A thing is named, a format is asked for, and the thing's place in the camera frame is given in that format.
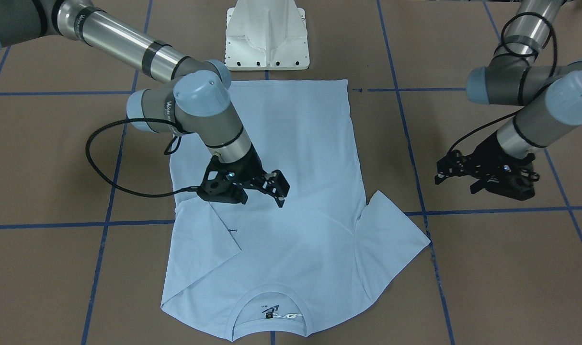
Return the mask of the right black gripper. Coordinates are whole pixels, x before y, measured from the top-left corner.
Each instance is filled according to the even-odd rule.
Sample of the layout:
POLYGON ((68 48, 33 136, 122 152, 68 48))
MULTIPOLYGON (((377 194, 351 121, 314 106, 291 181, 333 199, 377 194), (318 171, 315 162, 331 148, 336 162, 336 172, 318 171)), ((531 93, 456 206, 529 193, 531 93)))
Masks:
POLYGON ((219 157, 213 156, 196 193, 207 202, 244 205, 248 200, 245 189, 271 196, 279 208, 284 207, 289 192, 289 182, 282 171, 274 170, 266 174, 263 170, 254 145, 233 163, 222 163, 219 157))

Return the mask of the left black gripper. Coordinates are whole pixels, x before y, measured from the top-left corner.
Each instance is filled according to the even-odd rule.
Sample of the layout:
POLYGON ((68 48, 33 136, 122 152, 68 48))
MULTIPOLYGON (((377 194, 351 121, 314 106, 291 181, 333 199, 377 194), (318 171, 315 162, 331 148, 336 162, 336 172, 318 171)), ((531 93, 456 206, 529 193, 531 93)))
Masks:
POLYGON ((536 195, 534 183, 540 175, 533 167, 536 159, 528 153, 523 159, 508 155, 500 146, 496 134, 488 136, 469 155, 459 150, 450 150, 436 163, 435 185, 451 177, 469 175, 475 182, 469 187, 475 195, 485 190, 490 194, 526 201, 536 195))

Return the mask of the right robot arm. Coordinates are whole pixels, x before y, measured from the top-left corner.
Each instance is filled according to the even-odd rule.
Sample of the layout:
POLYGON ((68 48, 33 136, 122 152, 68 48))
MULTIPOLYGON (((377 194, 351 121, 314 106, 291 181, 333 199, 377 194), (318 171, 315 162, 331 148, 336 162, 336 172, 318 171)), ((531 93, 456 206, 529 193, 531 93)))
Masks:
POLYGON ((231 74, 218 60, 198 61, 170 44, 147 35, 96 7, 91 0, 0 0, 0 50, 49 35, 92 46, 159 81, 155 89, 137 91, 126 103, 126 119, 94 131, 85 144, 93 170, 116 190, 150 198, 109 179, 91 157, 96 136, 115 126, 134 124, 142 131, 171 132, 165 154, 173 154, 182 137, 195 133, 211 154, 194 192, 207 202, 245 204, 246 190, 257 190, 284 205, 289 183, 284 174, 263 170, 260 157, 231 101, 231 74))

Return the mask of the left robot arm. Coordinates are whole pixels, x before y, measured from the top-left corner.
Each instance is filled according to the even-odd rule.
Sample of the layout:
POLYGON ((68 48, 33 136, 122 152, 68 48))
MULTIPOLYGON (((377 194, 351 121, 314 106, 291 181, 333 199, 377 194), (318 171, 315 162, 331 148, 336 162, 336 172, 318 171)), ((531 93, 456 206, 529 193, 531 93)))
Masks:
POLYGON ((451 146, 438 160, 435 184, 451 177, 475 179, 471 194, 525 201, 535 196, 535 152, 582 126, 582 59, 558 65, 554 20, 561 0, 523 0, 502 28, 488 66, 474 69, 466 94, 474 103, 515 105, 505 124, 464 155, 451 146))

